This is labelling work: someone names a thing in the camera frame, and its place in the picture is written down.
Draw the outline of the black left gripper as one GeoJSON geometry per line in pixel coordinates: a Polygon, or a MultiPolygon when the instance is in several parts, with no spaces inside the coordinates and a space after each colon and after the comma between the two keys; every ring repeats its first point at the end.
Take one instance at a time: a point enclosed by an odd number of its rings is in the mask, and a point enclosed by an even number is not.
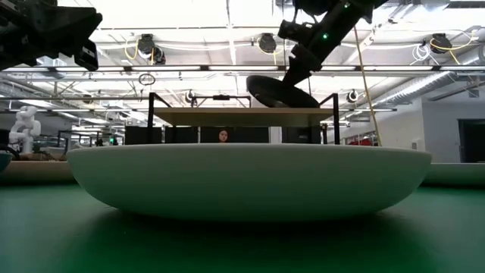
{"type": "Polygon", "coordinates": [[[102,14],[93,7],[34,6],[33,58],[74,56],[102,22],[102,14]]]}

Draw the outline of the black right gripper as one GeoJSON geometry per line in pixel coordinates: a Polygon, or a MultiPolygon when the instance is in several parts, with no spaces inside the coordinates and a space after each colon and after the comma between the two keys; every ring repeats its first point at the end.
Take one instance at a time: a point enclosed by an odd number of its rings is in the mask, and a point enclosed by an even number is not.
{"type": "Polygon", "coordinates": [[[300,44],[293,46],[289,58],[289,69],[285,73],[282,82],[288,86],[296,86],[311,76],[311,72],[320,71],[321,60],[311,51],[300,44]]]}

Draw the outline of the black plate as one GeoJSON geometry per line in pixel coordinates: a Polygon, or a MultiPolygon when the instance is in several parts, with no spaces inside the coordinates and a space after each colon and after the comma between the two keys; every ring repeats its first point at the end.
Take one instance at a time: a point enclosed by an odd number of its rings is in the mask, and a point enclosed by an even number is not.
{"type": "Polygon", "coordinates": [[[246,78],[248,92],[268,108],[319,108],[316,99],[303,90],[272,77],[251,75],[246,78]]]}

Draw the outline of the peach plate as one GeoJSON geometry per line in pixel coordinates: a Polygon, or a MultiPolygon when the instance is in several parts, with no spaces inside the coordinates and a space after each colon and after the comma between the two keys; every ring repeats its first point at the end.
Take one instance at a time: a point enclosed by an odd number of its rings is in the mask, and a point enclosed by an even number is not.
{"type": "Polygon", "coordinates": [[[76,184],[67,162],[14,161],[0,172],[0,186],[76,184]]]}

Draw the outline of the pale grey-green plate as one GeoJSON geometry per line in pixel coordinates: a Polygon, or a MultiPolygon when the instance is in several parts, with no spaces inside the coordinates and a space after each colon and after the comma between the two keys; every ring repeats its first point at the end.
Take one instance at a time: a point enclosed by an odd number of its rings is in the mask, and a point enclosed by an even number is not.
{"type": "Polygon", "coordinates": [[[485,163],[432,163],[422,184],[485,187],[485,163]]]}

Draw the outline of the black partition panel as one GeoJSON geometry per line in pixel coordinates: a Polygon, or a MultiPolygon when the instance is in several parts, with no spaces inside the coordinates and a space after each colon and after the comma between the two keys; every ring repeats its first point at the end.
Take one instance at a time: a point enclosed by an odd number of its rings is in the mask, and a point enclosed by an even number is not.
{"type": "Polygon", "coordinates": [[[321,144],[319,127],[283,127],[283,143],[321,144]]]}
{"type": "Polygon", "coordinates": [[[147,127],[125,127],[125,145],[138,145],[138,144],[155,144],[161,143],[162,129],[160,127],[153,127],[151,132],[151,142],[148,139],[147,127]]]}
{"type": "Polygon", "coordinates": [[[166,127],[164,129],[165,143],[197,143],[198,141],[197,127],[166,127]]]}
{"type": "Polygon", "coordinates": [[[201,143],[219,143],[221,130],[228,132],[227,143],[269,143],[268,127],[201,127],[201,143]]]}

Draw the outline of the large white bowl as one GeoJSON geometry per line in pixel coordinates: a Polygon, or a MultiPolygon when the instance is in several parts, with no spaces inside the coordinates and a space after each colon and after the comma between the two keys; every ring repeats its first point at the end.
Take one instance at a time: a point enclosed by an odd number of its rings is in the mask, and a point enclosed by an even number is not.
{"type": "Polygon", "coordinates": [[[109,206],[241,223],[379,212],[416,191],[431,161],[412,149],[288,143],[145,144],[67,154],[77,183],[109,206]]]}

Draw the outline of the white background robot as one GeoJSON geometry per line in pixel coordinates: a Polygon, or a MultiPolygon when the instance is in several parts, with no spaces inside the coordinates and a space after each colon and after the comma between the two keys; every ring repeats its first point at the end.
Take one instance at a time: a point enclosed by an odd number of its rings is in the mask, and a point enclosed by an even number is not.
{"type": "Polygon", "coordinates": [[[35,106],[22,106],[16,113],[16,121],[9,132],[9,143],[21,143],[21,154],[33,152],[33,138],[41,134],[41,123],[35,119],[35,106]]]}

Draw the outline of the pale blue bowl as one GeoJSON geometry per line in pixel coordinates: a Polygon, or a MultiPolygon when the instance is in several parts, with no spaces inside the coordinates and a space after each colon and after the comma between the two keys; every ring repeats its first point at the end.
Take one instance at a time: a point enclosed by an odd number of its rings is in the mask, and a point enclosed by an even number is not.
{"type": "Polygon", "coordinates": [[[0,173],[2,173],[11,163],[13,155],[6,152],[0,152],[0,173]]]}

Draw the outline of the dark doorway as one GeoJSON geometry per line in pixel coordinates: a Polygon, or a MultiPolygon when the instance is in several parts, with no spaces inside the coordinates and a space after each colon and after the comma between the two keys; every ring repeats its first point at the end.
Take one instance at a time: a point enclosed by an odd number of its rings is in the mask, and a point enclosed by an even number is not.
{"type": "Polygon", "coordinates": [[[461,163],[485,163],[485,119],[458,119],[461,163]]]}

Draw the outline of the wooden shelf with black frame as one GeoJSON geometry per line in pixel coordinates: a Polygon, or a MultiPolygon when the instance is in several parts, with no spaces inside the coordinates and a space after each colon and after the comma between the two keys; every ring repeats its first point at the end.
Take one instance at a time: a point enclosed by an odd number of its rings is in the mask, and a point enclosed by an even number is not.
{"type": "Polygon", "coordinates": [[[262,126],[262,127],[315,127],[326,118],[333,118],[339,126],[339,97],[331,94],[319,104],[327,101],[332,108],[173,108],[166,105],[156,108],[155,100],[163,99],[157,93],[149,94],[149,118],[146,137],[153,143],[153,118],[158,116],[172,126],[262,126]]]}

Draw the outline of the black background gantry frame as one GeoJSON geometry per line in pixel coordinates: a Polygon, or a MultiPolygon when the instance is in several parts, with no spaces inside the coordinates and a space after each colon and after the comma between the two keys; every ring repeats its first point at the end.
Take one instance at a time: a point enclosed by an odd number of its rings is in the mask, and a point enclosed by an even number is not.
{"type": "MultiPolygon", "coordinates": [[[[207,99],[213,100],[212,96],[193,96],[192,103],[190,104],[190,107],[191,108],[197,108],[197,107],[201,106],[207,99]]],[[[251,96],[231,96],[231,99],[236,100],[243,107],[245,107],[246,105],[244,103],[242,103],[242,99],[246,99],[249,102],[249,107],[252,106],[252,97],[251,96]]]]}

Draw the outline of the silver ceiling duct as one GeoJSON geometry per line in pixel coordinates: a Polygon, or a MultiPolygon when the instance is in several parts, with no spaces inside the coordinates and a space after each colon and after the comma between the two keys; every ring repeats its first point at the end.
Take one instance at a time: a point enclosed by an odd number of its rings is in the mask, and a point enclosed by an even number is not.
{"type": "MultiPolygon", "coordinates": [[[[485,45],[459,56],[463,65],[485,65],[485,45]]],[[[441,87],[454,83],[459,75],[454,71],[440,71],[427,77],[419,77],[405,82],[404,84],[391,89],[387,94],[372,100],[374,107],[391,104],[398,105],[401,102],[411,101],[425,93],[434,91],[441,87]]]]}

